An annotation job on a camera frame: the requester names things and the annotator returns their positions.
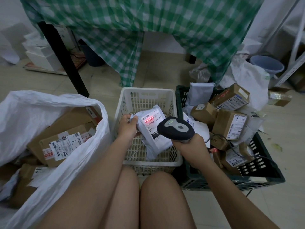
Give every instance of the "scanner logo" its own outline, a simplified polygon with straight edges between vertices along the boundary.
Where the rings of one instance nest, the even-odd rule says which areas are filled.
[[[173,123],[173,120],[170,120],[167,124],[170,125],[171,123]]]

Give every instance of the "white plastic basket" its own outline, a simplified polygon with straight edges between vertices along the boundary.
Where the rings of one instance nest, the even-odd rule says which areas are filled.
[[[123,88],[112,128],[114,138],[117,137],[122,115],[149,110],[156,104],[159,105],[166,116],[177,117],[174,90],[160,88]],[[149,162],[146,161],[146,146],[142,143],[141,137],[142,135],[133,139],[123,163],[124,165],[132,166],[138,175],[150,175],[157,171],[171,173],[176,166],[182,164],[182,156],[174,146],[160,153],[156,159]]]

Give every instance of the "thigh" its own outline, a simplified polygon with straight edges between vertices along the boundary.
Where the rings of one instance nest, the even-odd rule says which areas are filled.
[[[168,173],[148,177],[141,188],[141,228],[196,228],[177,181]]]
[[[99,228],[139,227],[139,181],[135,171],[123,166],[115,192]]]

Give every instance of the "forearm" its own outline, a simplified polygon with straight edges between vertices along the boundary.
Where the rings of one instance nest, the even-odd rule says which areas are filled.
[[[128,146],[128,141],[117,138],[101,160],[73,181],[40,225],[44,228],[98,226],[114,192]]]
[[[199,169],[233,229],[278,228],[232,183],[214,162],[206,162]]]

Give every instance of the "floor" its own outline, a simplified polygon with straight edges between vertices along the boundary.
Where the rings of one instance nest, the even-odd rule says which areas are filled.
[[[61,95],[76,93],[69,78],[25,71],[27,59],[11,67],[0,67],[0,101],[10,91],[35,90]],[[147,54],[142,56],[135,79],[135,87],[172,88],[188,85],[188,71],[195,65],[185,62],[180,55]],[[85,65],[80,75],[90,98],[101,101],[114,119],[121,88],[120,77],[108,65],[93,68]],[[304,228],[305,218],[305,95],[294,91],[292,101],[285,107],[266,105],[268,118],[266,134],[261,134],[265,146],[278,164],[286,182],[254,190],[249,198],[280,228]],[[230,228],[211,192],[184,191],[197,228]]]

